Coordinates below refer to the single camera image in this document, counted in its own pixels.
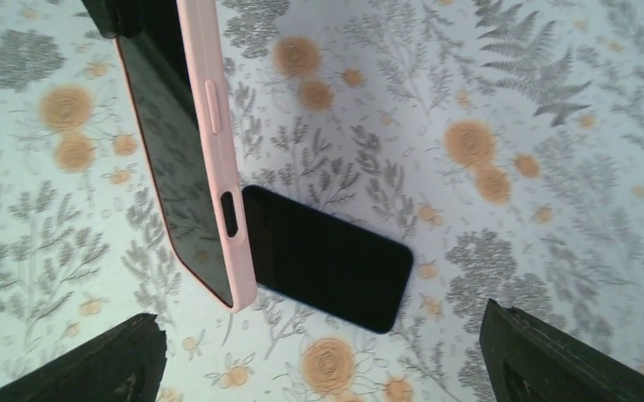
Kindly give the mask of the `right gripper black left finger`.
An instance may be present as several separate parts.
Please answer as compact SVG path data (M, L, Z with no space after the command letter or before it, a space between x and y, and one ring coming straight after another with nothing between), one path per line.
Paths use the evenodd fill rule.
M0 388L0 401L155 401L167 364L157 316L139 313Z

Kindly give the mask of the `black phone with pink edge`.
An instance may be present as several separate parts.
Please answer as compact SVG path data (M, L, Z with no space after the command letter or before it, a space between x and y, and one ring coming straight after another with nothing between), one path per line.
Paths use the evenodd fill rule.
M175 1L168 37L116 37L173 251L231 312L255 299L213 1Z

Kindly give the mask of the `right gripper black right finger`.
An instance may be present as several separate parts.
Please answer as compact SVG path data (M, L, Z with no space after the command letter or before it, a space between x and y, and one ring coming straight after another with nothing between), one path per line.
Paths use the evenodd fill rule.
M499 401L644 401L644 374L516 307L488 300L479 341Z

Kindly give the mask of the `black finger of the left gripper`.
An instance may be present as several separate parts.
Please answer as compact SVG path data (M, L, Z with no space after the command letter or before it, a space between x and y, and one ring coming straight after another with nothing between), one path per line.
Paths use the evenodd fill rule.
M134 38L173 34L179 23L175 1L166 0L82 0L100 34L107 38Z

